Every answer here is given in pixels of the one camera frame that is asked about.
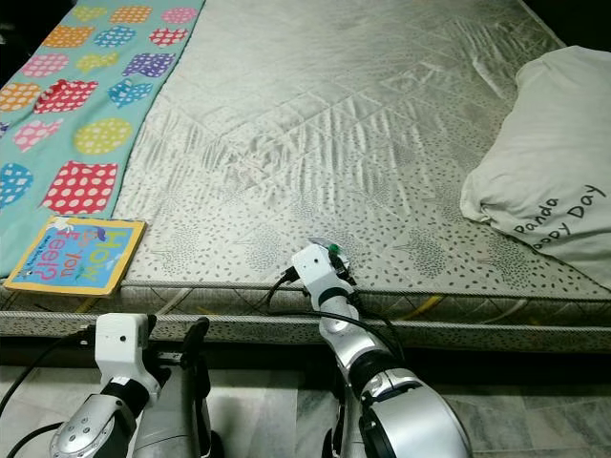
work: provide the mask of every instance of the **book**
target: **book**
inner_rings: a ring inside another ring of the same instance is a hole
[[[127,271],[145,225],[143,221],[50,217],[4,286],[110,296]]]

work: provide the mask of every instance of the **pillowcase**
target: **pillowcase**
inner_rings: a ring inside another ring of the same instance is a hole
[[[611,53],[548,52],[516,82],[514,109],[463,185],[462,214],[611,289]]]

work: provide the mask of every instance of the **marble floor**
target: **marble floor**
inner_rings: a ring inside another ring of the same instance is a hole
[[[20,368],[0,367],[0,394]],[[36,369],[0,420],[0,456],[23,435],[66,420],[91,392],[92,369]],[[213,370],[208,398],[227,458],[318,458],[335,400],[290,371]],[[610,458],[611,386],[438,385],[468,430],[475,458]],[[51,434],[20,457],[47,457]]]

